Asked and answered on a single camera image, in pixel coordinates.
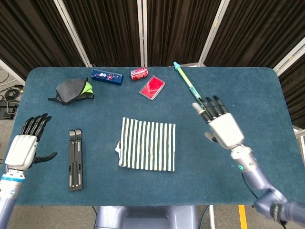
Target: blue box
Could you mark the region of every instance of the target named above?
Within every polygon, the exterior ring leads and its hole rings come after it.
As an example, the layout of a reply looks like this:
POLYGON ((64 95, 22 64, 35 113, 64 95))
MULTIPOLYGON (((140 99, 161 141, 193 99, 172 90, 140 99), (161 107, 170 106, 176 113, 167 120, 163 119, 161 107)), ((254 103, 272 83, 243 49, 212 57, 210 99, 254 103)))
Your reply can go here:
POLYGON ((123 82, 124 76, 123 76, 123 74, 119 74, 119 73, 112 73, 112 72, 107 72, 107 71, 103 71, 100 69, 93 69, 91 78, 93 80, 102 81, 105 83, 121 85, 123 82))

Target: pen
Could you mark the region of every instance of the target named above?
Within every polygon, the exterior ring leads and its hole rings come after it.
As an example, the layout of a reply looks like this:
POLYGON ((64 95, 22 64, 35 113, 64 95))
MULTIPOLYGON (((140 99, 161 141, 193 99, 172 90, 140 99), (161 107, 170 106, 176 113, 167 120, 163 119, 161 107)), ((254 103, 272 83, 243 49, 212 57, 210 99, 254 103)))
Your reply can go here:
POLYGON ((179 72, 179 74, 182 76, 182 78, 184 79, 184 81, 186 82, 186 84, 188 85, 191 93, 193 94, 193 96, 195 97, 196 101, 198 102, 198 104, 206 111, 206 113, 211 117, 211 118, 216 118, 216 115, 214 114, 214 112, 212 111, 212 109, 210 109, 208 103, 206 103, 202 97, 199 95, 199 93, 196 91, 196 89, 194 88, 194 86, 192 85, 192 83, 190 82, 190 80, 187 78, 187 76, 185 75, 185 73, 183 72, 183 70, 181 69, 181 65, 178 64, 177 62, 174 62, 174 67, 175 70, 177 70, 179 72))

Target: blue table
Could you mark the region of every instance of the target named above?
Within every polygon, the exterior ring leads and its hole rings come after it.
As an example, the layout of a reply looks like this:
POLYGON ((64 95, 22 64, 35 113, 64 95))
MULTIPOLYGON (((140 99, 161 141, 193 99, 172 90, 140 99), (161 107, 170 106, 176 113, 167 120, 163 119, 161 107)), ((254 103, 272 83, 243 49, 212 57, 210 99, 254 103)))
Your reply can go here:
MULTIPOLYGON (((37 155, 58 155, 26 172, 19 205, 208 205, 252 204, 230 151, 204 137, 208 127, 173 67, 149 67, 165 81, 150 101, 139 94, 147 79, 132 81, 135 67, 101 68, 124 74, 121 86, 92 81, 95 98, 62 106, 47 100, 66 79, 90 77, 92 68, 37 68, 30 72, 11 141, 31 116, 49 113, 37 155), (118 166, 114 151, 122 118, 176 124, 175 172, 118 166), (82 129, 84 189, 68 191, 69 129, 82 129)), ((197 91, 218 95, 234 115, 271 181, 287 198, 305 201, 305 170, 281 86, 268 68, 183 68, 197 91)))

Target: red can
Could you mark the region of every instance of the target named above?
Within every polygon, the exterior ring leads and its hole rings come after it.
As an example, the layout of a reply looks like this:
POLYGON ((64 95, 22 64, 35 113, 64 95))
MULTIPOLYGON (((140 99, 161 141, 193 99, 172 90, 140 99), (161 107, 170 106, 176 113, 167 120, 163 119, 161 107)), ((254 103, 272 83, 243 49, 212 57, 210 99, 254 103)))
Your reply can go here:
POLYGON ((139 80, 141 78, 148 76, 148 70, 145 67, 135 69, 130 72, 130 77, 133 81, 139 80))

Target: striped curtain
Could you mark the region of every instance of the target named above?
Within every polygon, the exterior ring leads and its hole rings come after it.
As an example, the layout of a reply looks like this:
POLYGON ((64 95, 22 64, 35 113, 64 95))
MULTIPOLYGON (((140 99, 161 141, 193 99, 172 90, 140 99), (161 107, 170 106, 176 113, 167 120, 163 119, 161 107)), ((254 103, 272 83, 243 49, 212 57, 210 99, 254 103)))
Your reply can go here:
POLYGON ((305 54, 279 78, 293 125, 305 129, 305 54))
POLYGON ((84 67, 52 0, 0 1, 0 59, 22 79, 36 67, 84 67))
POLYGON ((140 66, 136 0, 64 0, 88 55, 96 66, 140 66))
POLYGON ((206 66, 275 67, 305 37, 304 0, 230 1, 206 66))
POLYGON ((198 62, 220 0, 147 0, 148 66, 198 62))

